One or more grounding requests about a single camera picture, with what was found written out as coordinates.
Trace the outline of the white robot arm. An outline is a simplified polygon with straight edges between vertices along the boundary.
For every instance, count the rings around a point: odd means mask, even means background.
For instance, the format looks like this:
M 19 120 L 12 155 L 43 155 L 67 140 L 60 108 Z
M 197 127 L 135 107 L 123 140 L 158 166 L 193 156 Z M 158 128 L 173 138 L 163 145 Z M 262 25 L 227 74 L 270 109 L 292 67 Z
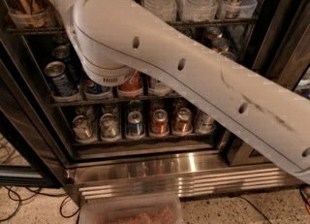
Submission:
M 133 0 L 49 0 L 86 74 L 163 82 L 275 165 L 310 183 L 310 101 L 178 32 Z

